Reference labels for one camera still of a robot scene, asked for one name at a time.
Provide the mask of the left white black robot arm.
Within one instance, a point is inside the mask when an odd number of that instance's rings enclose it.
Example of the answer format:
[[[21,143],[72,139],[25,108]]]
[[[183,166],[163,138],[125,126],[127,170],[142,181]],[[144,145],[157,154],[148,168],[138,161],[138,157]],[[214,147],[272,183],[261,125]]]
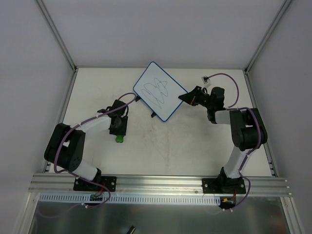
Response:
[[[101,170],[83,160],[85,141],[99,132],[109,131],[117,137],[126,135],[129,108],[121,100],[101,109],[95,117],[83,121],[77,127],[57,124],[44,152],[44,159],[57,167],[85,179],[90,190],[104,185]]]

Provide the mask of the blue-framed whiteboard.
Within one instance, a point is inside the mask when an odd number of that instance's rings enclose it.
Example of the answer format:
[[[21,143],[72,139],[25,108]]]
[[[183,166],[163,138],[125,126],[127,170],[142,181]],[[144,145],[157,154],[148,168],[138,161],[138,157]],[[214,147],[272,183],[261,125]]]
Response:
[[[152,61],[133,86],[133,91],[163,122],[182,104],[178,97],[187,93],[172,76]]]

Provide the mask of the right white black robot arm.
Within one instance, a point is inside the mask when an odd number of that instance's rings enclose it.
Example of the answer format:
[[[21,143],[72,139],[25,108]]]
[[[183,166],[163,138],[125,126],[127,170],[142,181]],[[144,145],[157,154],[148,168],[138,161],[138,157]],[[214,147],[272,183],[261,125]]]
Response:
[[[191,105],[201,105],[207,109],[208,120],[213,124],[228,124],[234,144],[232,153],[219,175],[202,179],[205,194],[245,194],[243,169],[250,155],[268,139],[267,131],[259,110],[256,108],[226,109],[224,107],[225,90],[214,87],[208,94],[199,86],[178,98]]]

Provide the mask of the green bone-shaped eraser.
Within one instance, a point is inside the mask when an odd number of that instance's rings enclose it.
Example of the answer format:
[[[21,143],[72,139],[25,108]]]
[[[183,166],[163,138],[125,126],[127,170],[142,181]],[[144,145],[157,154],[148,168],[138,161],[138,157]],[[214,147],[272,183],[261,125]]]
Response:
[[[115,141],[117,143],[123,143],[124,142],[124,135],[117,135]]]

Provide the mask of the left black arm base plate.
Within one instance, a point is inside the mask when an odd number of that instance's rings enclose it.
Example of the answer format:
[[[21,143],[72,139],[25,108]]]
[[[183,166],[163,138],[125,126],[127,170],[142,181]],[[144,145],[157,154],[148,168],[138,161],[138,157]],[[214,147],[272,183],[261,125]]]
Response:
[[[102,189],[99,185],[105,186],[110,192],[116,191],[117,177],[116,176],[101,176],[98,182],[86,181],[81,178],[76,178],[73,186],[74,191],[79,192],[98,192]]]

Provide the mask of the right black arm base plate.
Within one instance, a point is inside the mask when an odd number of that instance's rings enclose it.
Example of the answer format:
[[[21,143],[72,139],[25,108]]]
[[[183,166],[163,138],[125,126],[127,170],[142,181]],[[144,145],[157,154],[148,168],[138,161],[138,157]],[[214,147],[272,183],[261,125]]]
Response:
[[[245,182],[242,177],[239,178],[203,178],[202,189],[204,194],[234,194],[246,193]]]

